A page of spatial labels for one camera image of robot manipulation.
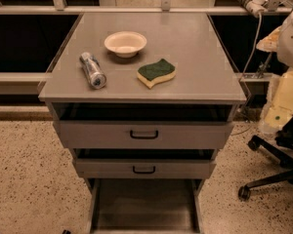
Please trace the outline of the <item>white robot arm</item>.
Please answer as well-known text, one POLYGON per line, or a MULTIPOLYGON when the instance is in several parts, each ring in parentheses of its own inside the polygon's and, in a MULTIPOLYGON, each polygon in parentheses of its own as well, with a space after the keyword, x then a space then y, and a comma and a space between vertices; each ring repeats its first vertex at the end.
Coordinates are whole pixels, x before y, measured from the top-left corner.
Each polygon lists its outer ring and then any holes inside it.
POLYGON ((279 78, 271 79, 267 100, 259 124, 265 134, 281 130, 293 116, 293 11, 268 36, 259 41, 256 48, 263 52, 276 52, 279 62, 288 70, 279 78))

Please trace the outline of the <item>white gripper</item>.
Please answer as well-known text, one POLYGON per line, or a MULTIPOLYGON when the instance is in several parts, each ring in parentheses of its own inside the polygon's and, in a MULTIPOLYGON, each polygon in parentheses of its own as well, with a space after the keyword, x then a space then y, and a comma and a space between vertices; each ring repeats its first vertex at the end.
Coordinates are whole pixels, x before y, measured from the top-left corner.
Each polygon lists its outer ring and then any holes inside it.
MULTIPOLYGON (((256 49, 271 53, 277 51, 280 26, 264 37, 256 49)), ((264 134, 274 134, 281 130, 293 116, 293 67, 281 76, 273 75, 267 91, 267 103, 264 105, 259 130, 264 134)))

